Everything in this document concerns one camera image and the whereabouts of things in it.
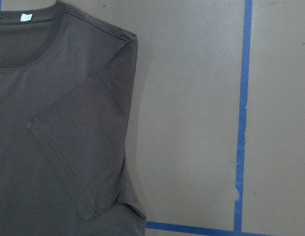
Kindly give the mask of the dark brown t-shirt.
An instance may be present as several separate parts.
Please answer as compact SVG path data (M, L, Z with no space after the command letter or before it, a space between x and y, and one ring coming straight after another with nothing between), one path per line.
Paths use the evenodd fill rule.
M0 236L142 236L126 166L137 36L56 1L0 11Z

